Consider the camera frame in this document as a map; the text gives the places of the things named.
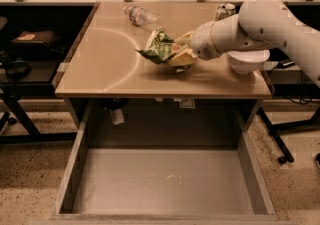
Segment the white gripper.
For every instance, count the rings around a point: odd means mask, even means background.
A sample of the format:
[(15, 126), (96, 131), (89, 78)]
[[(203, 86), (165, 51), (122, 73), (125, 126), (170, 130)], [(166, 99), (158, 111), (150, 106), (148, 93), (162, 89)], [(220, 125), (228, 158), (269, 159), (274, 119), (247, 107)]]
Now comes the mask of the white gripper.
[(210, 21), (200, 25), (196, 30), (189, 31), (175, 40), (175, 43), (182, 46), (177, 53), (168, 60), (172, 67), (186, 67), (195, 63), (199, 57), (202, 60), (211, 60), (221, 56), (216, 49), (212, 29), (214, 22)]

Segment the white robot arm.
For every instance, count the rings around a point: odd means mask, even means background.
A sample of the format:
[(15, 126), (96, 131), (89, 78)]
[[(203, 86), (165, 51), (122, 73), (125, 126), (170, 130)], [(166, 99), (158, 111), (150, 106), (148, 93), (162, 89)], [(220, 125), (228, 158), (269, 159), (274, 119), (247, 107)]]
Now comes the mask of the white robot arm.
[(230, 51), (277, 48), (320, 87), (320, 31), (297, 19), (280, 0), (245, 0), (237, 14), (200, 25), (187, 45), (203, 60)]

